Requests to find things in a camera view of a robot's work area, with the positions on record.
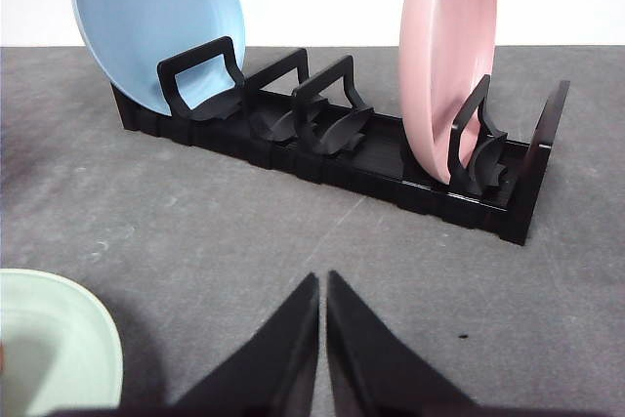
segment gray table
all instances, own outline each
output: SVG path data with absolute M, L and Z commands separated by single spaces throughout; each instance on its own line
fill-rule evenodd
M 397 114 L 396 49 L 312 49 L 312 71 L 347 51 L 363 97 Z M 246 68 L 281 53 L 251 48 Z M 480 403 L 625 416 L 625 48 L 499 48 L 491 109 L 512 138 L 572 80 L 524 248 L 126 132 L 84 49 L 5 49 L 2 65 L 3 265 L 104 301 L 125 402 L 176 399 L 307 272 L 337 269 Z M 322 361 L 313 415 L 332 414 Z

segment green dish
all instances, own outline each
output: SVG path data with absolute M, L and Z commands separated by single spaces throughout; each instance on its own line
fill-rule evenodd
M 0 313 L 1 415 L 119 405 L 119 334 L 92 293 L 58 275 L 1 269 Z

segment pink plate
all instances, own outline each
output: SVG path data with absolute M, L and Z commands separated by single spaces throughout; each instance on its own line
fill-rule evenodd
M 405 0 L 399 44 L 403 125 L 421 166 L 449 184 L 453 120 L 495 52 L 497 0 Z M 460 146 L 467 165 L 478 141 L 474 116 Z

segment plate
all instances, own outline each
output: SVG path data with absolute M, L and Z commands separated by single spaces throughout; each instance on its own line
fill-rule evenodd
M 190 48 L 230 36 L 239 66 L 245 54 L 245 26 L 239 0 L 73 0 L 85 44 L 126 96 L 171 115 L 156 66 Z M 233 87 L 221 58 L 178 76 L 193 109 Z
M 399 44 L 401 113 L 412 152 L 434 178 L 449 184 L 453 120 L 492 71 L 497 0 L 405 0 Z M 465 130 L 460 160 L 476 147 L 479 121 Z
M 117 407 L 121 344 L 102 303 L 71 280 L 40 271 L 2 269 L 0 288 L 2 415 Z

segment plastic dish rack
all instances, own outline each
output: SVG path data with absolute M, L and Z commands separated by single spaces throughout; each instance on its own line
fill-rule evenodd
M 178 90 L 176 75 L 218 56 L 223 56 L 235 86 L 191 110 Z M 300 84 L 292 95 L 263 90 L 294 69 Z M 310 77 L 307 52 L 298 49 L 245 77 L 236 64 L 232 41 L 223 37 L 163 61 L 158 76 L 171 116 L 148 110 L 113 86 L 125 129 L 386 200 L 455 225 L 496 233 L 519 245 L 527 240 L 569 87 L 569 82 L 561 82 L 550 96 L 531 143 L 526 144 L 508 140 L 488 117 L 490 77 L 484 76 L 454 120 L 448 159 L 451 182 L 446 186 L 416 162 L 401 119 L 375 113 L 360 97 L 351 56 Z M 319 95 L 339 80 L 352 108 L 331 104 Z M 475 112 L 481 133 L 465 168 L 458 148 Z

